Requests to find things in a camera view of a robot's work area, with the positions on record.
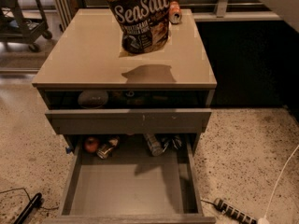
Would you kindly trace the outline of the brown sea salt chip bag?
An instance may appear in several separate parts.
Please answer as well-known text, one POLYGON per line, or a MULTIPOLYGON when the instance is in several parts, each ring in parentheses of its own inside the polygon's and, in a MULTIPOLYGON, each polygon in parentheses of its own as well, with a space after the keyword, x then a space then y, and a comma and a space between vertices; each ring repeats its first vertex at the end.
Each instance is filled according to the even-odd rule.
POLYGON ((169 36, 170 0, 106 0, 122 30, 121 46, 131 54, 161 49, 169 36))

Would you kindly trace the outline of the clear plastic bottle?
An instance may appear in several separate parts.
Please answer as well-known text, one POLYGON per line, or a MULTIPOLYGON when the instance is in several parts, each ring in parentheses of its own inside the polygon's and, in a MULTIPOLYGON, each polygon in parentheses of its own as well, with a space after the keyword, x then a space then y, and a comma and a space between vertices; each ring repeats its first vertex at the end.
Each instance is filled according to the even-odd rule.
POLYGON ((157 140, 154 134, 145 133, 144 137, 147 141, 149 150, 153 156, 160 156, 163 154, 163 148, 160 142, 157 140))

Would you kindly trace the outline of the metal railing frame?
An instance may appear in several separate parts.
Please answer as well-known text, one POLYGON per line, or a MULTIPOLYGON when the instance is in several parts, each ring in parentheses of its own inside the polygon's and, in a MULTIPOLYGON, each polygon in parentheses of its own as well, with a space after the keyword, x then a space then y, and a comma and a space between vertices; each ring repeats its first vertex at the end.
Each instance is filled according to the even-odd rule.
MULTIPOLYGON (((176 0, 190 9, 197 22, 212 21, 280 21, 279 15, 260 0, 176 0)), ((80 8, 108 8, 106 0, 54 0, 66 29, 80 8)))

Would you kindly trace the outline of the red apple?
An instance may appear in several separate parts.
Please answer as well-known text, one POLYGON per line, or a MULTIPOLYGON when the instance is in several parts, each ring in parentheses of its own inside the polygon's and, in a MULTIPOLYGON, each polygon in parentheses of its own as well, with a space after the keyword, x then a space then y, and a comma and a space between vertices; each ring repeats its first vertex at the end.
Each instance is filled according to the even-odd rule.
POLYGON ((84 148, 89 153, 94 153, 99 148, 100 141, 96 137, 88 137, 84 142, 84 148))

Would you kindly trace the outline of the crushed snack wrapper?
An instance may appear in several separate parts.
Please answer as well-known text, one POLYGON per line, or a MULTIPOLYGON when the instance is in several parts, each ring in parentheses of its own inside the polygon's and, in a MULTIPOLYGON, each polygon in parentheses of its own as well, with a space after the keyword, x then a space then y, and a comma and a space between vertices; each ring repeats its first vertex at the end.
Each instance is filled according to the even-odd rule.
POLYGON ((105 160, 109 157, 114 149, 120 144, 120 138, 118 136, 111 136, 105 140, 105 142, 96 150, 96 155, 105 160))

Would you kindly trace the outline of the orange soda can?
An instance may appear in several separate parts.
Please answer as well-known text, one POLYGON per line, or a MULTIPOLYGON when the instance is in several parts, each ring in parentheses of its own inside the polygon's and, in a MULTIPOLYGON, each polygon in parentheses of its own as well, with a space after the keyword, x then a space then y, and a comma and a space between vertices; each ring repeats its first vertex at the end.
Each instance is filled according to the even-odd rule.
POLYGON ((169 20, 173 24, 179 24, 182 18, 181 9, 177 1, 170 3, 169 20))

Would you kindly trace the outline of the black wheeled cart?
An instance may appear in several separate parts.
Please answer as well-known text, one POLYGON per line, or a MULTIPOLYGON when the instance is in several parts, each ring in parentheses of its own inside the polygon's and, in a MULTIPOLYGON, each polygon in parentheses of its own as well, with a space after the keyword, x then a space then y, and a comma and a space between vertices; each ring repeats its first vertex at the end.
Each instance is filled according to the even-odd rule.
POLYGON ((0 42, 20 43, 32 52, 39 52, 39 37, 52 39, 48 21, 40 0, 35 0, 39 18, 25 18, 18 0, 0 0, 0 42))

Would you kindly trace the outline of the grey round object in drawer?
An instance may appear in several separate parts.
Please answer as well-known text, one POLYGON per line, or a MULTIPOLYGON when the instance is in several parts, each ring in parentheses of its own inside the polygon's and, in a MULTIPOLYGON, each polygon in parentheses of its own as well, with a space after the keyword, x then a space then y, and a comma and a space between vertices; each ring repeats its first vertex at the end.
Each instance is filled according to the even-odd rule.
POLYGON ((83 91, 78 96, 78 104, 82 108, 101 108, 108 102, 108 93, 101 90, 83 91))

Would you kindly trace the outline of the black power strip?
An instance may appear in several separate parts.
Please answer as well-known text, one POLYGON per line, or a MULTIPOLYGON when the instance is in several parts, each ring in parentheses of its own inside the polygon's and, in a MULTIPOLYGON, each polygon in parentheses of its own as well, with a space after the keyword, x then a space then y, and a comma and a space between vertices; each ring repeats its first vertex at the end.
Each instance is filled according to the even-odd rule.
POLYGON ((239 209, 233 207, 223 199, 217 198, 214 201, 214 206, 218 211, 222 212, 227 217, 238 221, 240 224, 257 224, 256 218, 251 217, 246 213, 240 211, 239 209))

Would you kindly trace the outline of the dark crumpled foil bag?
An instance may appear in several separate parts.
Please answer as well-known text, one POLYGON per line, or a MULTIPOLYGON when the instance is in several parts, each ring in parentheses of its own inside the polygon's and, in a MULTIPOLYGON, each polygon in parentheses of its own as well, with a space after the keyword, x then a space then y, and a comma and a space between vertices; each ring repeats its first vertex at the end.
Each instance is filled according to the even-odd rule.
POLYGON ((179 150, 182 148, 182 141, 178 134, 175 135, 169 135, 164 136, 161 140, 163 151, 166 151, 169 147, 172 147, 176 150, 179 150))

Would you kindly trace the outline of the grey drawer cabinet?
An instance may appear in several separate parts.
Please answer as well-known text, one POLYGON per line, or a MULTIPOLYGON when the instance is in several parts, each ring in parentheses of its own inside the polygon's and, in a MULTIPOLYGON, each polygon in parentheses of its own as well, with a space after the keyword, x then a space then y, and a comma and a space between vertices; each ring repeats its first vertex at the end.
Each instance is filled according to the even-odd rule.
MULTIPOLYGON (((87 90, 108 93, 108 102, 92 109, 209 108, 217 81, 189 10, 170 33, 161 50, 121 56, 121 30, 111 12, 82 9, 33 85, 47 111, 88 109, 78 104, 78 96, 87 90)), ((61 135, 75 147, 80 137, 91 134, 61 135)))

